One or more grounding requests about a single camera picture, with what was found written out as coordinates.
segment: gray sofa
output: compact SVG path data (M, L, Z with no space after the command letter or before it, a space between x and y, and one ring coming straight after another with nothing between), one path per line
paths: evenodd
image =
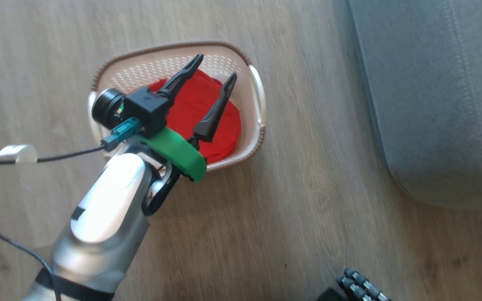
M482 208L482 0L350 0L381 152L415 200Z

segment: camera lens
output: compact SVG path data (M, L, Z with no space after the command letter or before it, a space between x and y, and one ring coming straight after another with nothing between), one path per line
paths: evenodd
M126 95L115 88L106 89L92 106L92 118L112 130L122 122L121 106L124 104L124 97Z

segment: white plastic basket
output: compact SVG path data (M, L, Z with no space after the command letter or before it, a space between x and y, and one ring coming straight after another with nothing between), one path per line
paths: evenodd
M224 42L189 42L142 49L111 59L97 73L88 97L88 118L96 141L110 131L92 119L92 105L99 92L116 88L130 93L162 78L170 78L195 55L203 54L199 67L224 82L232 72L237 82L230 101L241 115L241 136L233 154L208 165L208 171L231 166L254 156L265 138L267 110L260 75L250 60L236 47ZM115 153L106 153L111 158Z

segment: green object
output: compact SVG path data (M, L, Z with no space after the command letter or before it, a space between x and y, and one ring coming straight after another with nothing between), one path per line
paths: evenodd
M193 180L200 182L206 173L207 164L202 155L170 128L163 128L152 138L137 137Z

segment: robot finger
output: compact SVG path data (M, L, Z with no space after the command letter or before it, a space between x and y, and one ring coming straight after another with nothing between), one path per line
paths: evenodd
M382 290L380 288L371 284L369 279L367 279L365 276L360 274L357 270L347 268L343 272L343 274L345 276L342 276L342 278L345 277L346 279L351 280L354 285L363 289L366 292L367 296L369 296L372 300L374 300L374 301L391 301L391 299L388 299L382 293Z
M352 301L373 301L373 299L367 295L367 292L363 288L354 283L354 280L345 276L340 276L336 282L340 288L343 289L347 297Z

